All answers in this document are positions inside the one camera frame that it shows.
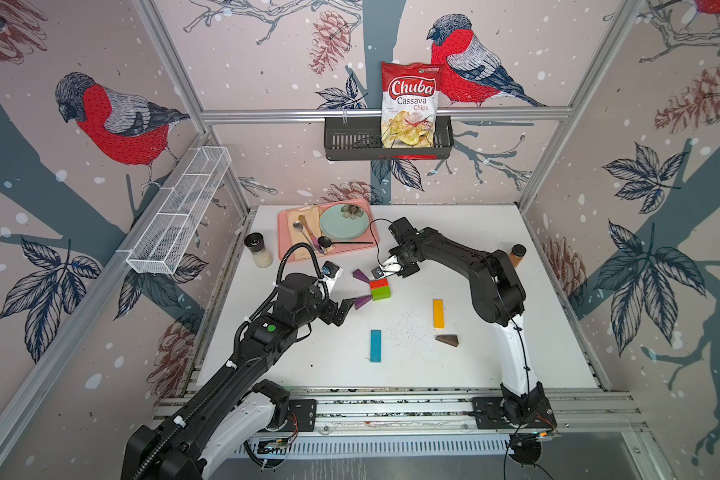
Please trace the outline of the purple triangle block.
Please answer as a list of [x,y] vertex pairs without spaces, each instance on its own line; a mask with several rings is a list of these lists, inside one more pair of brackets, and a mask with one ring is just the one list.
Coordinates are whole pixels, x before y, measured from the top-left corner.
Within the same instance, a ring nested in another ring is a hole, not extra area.
[[369,284],[371,282],[371,280],[360,269],[354,270],[352,272],[352,276],[355,279],[360,280],[366,284]]
[[367,303],[370,302],[371,300],[372,300],[372,296],[371,296],[371,295],[365,295],[365,296],[356,297],[355,300],[354,300],[354,308],[355,308],[356,310],[359,310],[360,308],[362,308],[365,304],[367,304]]

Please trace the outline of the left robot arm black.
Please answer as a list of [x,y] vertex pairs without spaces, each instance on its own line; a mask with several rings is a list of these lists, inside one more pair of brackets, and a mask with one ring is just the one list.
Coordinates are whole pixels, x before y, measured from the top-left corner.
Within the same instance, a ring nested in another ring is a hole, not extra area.
[[124,449],[124,479],[208,479],[255,433],[288,422],[289,392],[265,373],[315,320],[340,326],[354,302],[330,291],[341,268],[290,273],[238,328],[233,352],[212,378],[159,426],[140,427]]

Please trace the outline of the teal long block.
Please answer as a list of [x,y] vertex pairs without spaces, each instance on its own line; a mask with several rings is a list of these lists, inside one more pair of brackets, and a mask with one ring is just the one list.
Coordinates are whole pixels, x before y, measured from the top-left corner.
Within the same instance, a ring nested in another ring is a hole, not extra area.
[[370,362],[380,363],[382,361],[382,333],[380,330],[370,332]]

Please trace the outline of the orange long block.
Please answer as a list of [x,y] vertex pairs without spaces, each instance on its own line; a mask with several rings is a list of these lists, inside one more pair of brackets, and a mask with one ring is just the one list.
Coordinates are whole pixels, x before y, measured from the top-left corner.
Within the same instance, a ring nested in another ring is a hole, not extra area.
[[441,299],[433,300],[433,326],[435,329],[445,328],[445,309],[444,302]]

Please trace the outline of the red rectangular block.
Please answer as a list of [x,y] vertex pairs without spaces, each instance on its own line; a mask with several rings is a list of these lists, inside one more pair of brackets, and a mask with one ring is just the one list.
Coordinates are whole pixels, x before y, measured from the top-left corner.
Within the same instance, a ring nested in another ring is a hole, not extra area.
[[378,279],[370,282],[370,288],[372,290],[388,287],[389,283],[386,279]]

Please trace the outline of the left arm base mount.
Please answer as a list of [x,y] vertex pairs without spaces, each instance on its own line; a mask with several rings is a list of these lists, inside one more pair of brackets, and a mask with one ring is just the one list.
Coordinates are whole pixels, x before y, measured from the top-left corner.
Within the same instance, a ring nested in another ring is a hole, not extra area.
[[291,399],[275,406],[268,431],[293,433],[313,432],[317,417],[317,401],[314,399]]

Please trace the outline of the brown triangle block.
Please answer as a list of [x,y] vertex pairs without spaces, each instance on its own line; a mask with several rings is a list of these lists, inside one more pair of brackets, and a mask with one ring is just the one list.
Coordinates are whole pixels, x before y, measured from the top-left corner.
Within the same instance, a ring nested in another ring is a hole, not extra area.
[[436,335],[435,340],[454,348],[457,348],[459,346],[459,338],[457,335],[454,334]]

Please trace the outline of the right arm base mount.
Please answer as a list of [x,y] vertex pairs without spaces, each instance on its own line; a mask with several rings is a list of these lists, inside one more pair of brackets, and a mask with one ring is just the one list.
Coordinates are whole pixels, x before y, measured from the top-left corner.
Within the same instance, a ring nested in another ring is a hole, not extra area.
[[530,404],[508,401],[501,397],[473,397],[470,402],[470,416],[476,419],[480,430],[557,428],[557,421],[547,398]]

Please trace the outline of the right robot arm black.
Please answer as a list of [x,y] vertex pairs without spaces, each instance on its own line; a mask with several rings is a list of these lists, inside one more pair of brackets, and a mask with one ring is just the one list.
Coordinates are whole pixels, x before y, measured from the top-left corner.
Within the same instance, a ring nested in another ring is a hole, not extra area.
[[531,366],[523,320],[526,292],[510,256],[459,244],[430,227],[418,230],[405,217],[393,221],[389,231],[397,242],[389,251],[389,261],[398,266],[396,275],[406,278],[420,270],[421,262],[434,261],[467,279],[474,311],[496,330],[504,419],[514,427],[540,421],[556,428],[544,387]]

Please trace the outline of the green rectangular block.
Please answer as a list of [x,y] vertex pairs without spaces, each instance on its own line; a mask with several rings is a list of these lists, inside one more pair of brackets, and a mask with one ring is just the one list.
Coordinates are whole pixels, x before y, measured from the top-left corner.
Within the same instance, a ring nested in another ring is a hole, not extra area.
[[373,301],[381,301],[391,297],[391,289],[389,286],[377,287],[371,289]]

